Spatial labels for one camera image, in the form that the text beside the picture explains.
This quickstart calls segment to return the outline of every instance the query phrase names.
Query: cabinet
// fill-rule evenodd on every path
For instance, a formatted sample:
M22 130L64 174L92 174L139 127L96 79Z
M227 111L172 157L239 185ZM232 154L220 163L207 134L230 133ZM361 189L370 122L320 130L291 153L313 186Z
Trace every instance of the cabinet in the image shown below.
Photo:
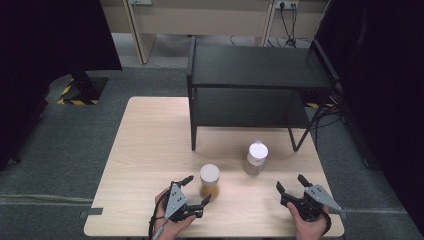
M309 49L196 45L187 68L192 150L198 126L288 128L297 151L337 82L318 42ZM309 120L302 91L321 92ZM291 128L305 129L296 143Z

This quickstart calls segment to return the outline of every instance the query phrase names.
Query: power outlet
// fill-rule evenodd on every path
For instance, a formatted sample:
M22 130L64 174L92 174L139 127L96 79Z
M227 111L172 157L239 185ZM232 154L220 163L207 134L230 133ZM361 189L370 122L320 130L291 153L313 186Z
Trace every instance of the power outlet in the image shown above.
M285 0L285 1L277 1L275 8L281 9L280 4L284 3L283 10L297 9L299 6L299 0Z

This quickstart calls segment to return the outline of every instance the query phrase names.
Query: black curtain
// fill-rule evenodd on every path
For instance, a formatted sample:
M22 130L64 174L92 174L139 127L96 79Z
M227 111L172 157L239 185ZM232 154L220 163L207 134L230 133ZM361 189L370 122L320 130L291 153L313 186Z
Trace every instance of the black curtain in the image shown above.
M316 36L356 131L422 234L423 10L421 0L332 0Z
M0 169L53 80L122 69L98 0L0 1L0 62Z

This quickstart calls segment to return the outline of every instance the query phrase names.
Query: jar with white lid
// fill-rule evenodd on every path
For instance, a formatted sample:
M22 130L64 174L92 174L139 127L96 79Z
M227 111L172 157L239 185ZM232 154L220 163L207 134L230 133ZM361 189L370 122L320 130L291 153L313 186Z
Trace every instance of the jar with white lid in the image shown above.
M268 148L260 140L256 140L249 147L247 161L244 163L244 169L250 175L258 175L265 164L268 156Z
M211 201L215 200L219 195L219 168L213 164L206 164L200 169L200 196L205 198L211 194Z

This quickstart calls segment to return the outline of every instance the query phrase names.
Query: shelf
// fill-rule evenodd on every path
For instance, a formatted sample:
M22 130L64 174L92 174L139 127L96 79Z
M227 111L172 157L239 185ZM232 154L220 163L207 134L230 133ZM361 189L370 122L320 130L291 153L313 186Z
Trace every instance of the shelf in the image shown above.
M193 87L328 90L331 82L316 53L301 48L198 45Z
M297 91L197 88L197 126L307 128L309 120Z

